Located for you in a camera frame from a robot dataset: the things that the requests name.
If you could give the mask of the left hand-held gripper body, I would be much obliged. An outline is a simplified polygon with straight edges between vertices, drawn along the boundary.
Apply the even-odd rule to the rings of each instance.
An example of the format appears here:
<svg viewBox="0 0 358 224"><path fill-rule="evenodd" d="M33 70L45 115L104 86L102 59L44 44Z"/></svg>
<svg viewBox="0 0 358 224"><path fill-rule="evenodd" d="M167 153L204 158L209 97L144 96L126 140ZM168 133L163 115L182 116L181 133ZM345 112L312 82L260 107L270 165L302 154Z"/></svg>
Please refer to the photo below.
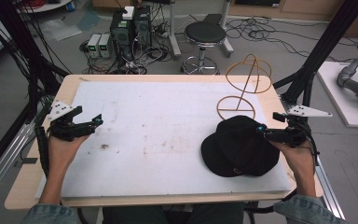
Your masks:
<svg viewBox="0 0 358 224"><path fill-rule="evenodd" d="M89 123L73 123L73 118L82 112L82 106L73 107L60 100L53 102L49 114L50 133L64 141L73 141L78 137L90 135L84 133L84 127Z"/></svg>

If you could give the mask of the person's dark trousers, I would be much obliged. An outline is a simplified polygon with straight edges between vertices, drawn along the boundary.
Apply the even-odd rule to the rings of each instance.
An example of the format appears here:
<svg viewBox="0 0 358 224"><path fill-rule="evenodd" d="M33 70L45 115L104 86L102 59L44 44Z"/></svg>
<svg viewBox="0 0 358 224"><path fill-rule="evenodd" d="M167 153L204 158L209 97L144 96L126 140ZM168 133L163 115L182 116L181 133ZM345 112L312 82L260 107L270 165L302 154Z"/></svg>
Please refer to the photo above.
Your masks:
<svg viewBox="0 0 358 224"><path fill-rule="evenodd" d="M191 212L159 205L103 208L104 224L242 224L244 203L198 203Z"/></svg>

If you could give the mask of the left denim sleeve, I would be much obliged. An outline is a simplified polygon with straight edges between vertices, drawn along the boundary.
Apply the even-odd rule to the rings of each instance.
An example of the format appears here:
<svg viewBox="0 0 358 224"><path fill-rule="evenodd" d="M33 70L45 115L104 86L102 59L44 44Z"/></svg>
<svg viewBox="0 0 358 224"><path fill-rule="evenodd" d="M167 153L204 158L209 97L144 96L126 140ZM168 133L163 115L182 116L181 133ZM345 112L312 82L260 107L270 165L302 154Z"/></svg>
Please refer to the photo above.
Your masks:
<svg viewBox="0 0 358 224"><path fill-rule="evenodd" d="M19 224L77 224L77 217L75 210L70 207L38 203Z"/></svg>

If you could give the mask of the person's left hand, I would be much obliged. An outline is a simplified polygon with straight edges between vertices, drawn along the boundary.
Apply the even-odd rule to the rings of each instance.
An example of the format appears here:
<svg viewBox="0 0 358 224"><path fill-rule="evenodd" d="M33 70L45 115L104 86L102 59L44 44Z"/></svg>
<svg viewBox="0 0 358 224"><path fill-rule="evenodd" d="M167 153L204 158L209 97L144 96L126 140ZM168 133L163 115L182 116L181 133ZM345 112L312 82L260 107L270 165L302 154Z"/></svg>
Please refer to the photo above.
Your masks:
<svg viewBox="0 0 358 224"><path fill-rule="evenodd" d="M74 160L77 151L89 137L81 136L73 141L64 141L57 137L48 138L49 170L66 170Z"/></svg>

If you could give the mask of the white floor platform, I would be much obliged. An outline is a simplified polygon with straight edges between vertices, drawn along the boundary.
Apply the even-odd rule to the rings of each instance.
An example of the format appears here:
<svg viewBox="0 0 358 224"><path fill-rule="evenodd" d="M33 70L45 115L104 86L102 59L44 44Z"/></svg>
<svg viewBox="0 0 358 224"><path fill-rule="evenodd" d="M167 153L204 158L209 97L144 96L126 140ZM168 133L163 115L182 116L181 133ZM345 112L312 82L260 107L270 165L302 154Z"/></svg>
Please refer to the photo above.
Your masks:
<svg viewBox="0 0 358 224"><path fill-rule="evenodd" d="M346 126L358 128L358 97L337 84L338 73L347 65L348 63L324 62L318 71L318 77Z"/></svg>

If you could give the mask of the black bucket hat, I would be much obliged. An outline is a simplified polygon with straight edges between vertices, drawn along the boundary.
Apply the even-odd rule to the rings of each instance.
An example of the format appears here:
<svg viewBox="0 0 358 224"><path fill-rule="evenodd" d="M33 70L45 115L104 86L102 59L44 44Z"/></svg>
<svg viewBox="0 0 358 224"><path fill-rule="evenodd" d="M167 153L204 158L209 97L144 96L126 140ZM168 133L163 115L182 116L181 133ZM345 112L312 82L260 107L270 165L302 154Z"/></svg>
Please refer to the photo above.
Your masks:
<svg viewBox="0 0 358 224"><path fill-rule="evenodd" d="M214 133L200 147L210 171L222 177L262 176L274 168L280 150L256 129L261 124L247 116L235 116L218 123Z"/></svg>

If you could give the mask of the white foam mat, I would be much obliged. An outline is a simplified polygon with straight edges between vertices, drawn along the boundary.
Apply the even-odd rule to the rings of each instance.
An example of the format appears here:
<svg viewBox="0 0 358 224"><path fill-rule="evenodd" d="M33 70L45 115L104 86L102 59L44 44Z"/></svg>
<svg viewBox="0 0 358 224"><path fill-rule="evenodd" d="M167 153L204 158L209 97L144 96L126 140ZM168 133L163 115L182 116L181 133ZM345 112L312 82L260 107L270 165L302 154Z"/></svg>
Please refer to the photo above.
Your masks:
<svg viewBox="0 0 358 224"><path fill-rule="evenodd" d="M101 116L64 179L65 198L286 192L282 165L260 177L221 177L200 146L221 117L216 105L236 95L226 82L85 81L76 123Z"/></svg>

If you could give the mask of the black round stool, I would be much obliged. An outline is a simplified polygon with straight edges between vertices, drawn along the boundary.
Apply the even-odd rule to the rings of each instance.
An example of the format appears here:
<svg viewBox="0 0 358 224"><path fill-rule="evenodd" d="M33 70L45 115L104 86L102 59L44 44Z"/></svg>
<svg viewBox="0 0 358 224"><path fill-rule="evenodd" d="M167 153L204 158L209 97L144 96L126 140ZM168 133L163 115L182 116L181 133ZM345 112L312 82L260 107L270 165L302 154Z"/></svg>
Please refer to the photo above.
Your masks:
<svg viewBox="0 0 358 224"><path fill-rule="evenodd" d="M207 48L220 47L224 43L226 40L225 30L218 24L197 21L185 28L184 36L187 42L199 48L199 54L184 60L181 65L181 71L188 75L218 75L217 63L206 57L205 51Z"/></svg>

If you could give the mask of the denim sleeve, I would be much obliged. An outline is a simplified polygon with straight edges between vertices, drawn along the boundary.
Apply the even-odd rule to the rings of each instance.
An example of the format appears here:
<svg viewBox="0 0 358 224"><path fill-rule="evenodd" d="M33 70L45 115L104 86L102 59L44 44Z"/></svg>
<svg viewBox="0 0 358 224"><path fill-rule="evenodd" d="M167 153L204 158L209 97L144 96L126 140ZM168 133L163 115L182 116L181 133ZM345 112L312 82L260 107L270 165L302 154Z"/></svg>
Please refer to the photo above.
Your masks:
<svg viewBox="0 0 358 224"><path fill-rule="evenodd" d="M273 211L285 217L287 224L350 224L336 217L315 197L295 195L273 204Z"/></svg>
<svg viewBox="0 0 358 224"><path fill-rule="evenodd" d="M77 224L77 217L75 210L70 207L38 203L19 224Z"/></svg>

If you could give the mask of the black frame stand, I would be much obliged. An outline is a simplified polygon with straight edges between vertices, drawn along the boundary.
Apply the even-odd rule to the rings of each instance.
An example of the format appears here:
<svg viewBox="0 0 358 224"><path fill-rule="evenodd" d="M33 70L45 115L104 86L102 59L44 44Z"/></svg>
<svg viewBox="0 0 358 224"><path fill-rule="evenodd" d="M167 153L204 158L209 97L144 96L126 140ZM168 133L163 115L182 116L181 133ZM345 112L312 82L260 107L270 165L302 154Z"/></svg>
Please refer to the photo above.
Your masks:
<svg viewBox="0 0 358 224"><path fill-rule="evenodd" d="M9 39L6 39L0 32L0 42L28 81L29 101L0 140L0 159L21 126L29 124L36 116L39 101L58 92L61 85L58 77L71 75L68 69L60 68L43 55L19 9L22 7L18 8L13 0L0 0L0 22L9 34Z"/></svg>
<svg viewBox="0 0 358 224"><path fill-rule="evenodd" d="M284 102L295 105L302 96L302 105L310 105L316 73L357 17L358 0L344 0L303 65L289 77L273 84L276 90L289 84L287 91L281 94Z"/></svg>

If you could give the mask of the person's right hand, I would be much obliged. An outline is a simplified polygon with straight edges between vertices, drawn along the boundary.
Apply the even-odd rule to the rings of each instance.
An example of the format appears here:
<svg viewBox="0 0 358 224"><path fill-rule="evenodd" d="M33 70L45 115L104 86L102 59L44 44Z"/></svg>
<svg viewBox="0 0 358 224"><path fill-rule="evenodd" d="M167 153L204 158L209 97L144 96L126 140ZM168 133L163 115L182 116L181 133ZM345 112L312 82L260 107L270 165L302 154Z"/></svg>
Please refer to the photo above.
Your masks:
<svg viewBox="0 0 358 224"><path fill-rule="evenodd" d="M281 151L295 175L306 176L314 174L314 161L308 140L297 147L290 147L273 141L270 141L270 143Z"/></svg>

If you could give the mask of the right denim sleeve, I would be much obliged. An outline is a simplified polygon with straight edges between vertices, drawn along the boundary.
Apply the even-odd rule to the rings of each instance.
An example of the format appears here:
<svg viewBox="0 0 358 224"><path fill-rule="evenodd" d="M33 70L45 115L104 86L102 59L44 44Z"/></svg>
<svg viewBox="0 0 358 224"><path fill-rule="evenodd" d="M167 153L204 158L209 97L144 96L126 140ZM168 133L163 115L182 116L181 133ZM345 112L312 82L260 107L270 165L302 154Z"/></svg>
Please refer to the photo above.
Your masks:
<svg viewBox="0 0 358 224"><path fill-rule="evenodd" d="M273 204L273 211L285 217L287 224L350 224L336 217L315 197L295 195Z"/></svg>

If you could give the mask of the grey power supply unit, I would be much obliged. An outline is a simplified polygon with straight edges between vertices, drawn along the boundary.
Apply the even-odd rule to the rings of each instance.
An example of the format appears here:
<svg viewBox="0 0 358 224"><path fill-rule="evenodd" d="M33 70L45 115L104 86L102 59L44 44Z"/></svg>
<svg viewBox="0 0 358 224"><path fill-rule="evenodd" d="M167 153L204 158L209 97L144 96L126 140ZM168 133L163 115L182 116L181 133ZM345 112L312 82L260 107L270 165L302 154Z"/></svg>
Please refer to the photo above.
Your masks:
<svg viewBox="0 0 358 224"><path fill-rule="evenodd" d="M109 58L111 55L110 49L110 35L103 34L99 40L100 54L103 58Z"/></svg>
<svg viewBox="0 0 358 224"><path fill-rule="evenodd" d="M99 41L101 35L100 34L93 34L88 42L88 50L89 56L91 58L99 58L100 57L100 50L99 50Z"/></svg>

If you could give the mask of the aluminium rail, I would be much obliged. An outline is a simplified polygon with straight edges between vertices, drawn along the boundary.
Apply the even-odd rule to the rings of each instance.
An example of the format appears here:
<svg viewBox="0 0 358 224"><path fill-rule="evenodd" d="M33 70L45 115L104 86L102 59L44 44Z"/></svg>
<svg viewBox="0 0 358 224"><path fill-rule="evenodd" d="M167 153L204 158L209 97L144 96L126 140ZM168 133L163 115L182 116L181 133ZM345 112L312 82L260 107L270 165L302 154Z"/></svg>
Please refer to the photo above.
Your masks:
<svg viewBox="0 0 358 224"><path fill-rule="evenodd" d="M327 174L320 159L317 159L316 175L323 190L322 200L324 202L325 207L336 217L344 219L345 216L342 212L335 192L328 180Z"/></svg>
<svg viewBox="0 0 358 224"><path fill-rule="evenodd" d="M33 122L23 124L12 137L8 138L8 145L3 147L4 151L0 156L0 183L14 161L19 157L21 150L25 147L33 131Z"/></svg>

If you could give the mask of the black computer tower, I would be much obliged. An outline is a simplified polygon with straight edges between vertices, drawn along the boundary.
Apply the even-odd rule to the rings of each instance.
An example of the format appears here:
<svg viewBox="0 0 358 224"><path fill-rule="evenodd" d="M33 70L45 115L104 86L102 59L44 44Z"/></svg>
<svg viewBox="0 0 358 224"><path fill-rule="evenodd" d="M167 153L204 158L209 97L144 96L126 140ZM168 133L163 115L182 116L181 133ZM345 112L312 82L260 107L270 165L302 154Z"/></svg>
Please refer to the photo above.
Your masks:
<svg viewBox="0 0 358 224"><path fill-rule="evenodd" d="M150 6L137 7L133 17L138 44L143 48L151 46Z"/></svg>
<svg viewBox="0 0 358 224"><path fill-rule="evenodd" d="M134 40L134 24L132 20L124 20L123 14L123 9L114 13L110 25L110 33L117 58L132 61L131 45Z"/></svg>

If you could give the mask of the white round table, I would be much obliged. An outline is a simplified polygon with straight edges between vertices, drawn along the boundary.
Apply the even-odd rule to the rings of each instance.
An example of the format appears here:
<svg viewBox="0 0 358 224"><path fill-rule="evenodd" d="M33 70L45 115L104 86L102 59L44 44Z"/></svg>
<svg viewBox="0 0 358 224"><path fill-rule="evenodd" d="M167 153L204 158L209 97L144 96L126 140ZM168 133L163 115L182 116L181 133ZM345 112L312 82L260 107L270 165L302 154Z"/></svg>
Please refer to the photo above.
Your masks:
<svg viewBox="0 0 358 224"><path fill-rule="evenodd" d="M18 12L37 13L64 7L71 2L72 0L19 0L15 8Z"/></svg>

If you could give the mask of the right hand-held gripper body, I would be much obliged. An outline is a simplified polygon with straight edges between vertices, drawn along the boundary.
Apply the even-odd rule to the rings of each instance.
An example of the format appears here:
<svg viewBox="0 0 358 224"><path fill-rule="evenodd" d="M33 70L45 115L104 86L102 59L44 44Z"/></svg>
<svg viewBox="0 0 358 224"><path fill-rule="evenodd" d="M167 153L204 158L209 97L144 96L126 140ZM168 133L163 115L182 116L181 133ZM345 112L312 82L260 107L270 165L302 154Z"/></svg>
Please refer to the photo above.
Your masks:
<svg viewBox="0 0 358 224"><path fill-rule="evenodd" d="M285 143L290 147L297 147L310 137L310 127L305 118L328 118L332 117L332 114L304 105L296 105L288 109L286 113L274 112L272 117L277 121L287 122L288 124L283 130L273 129L272 140Z"/></svg>

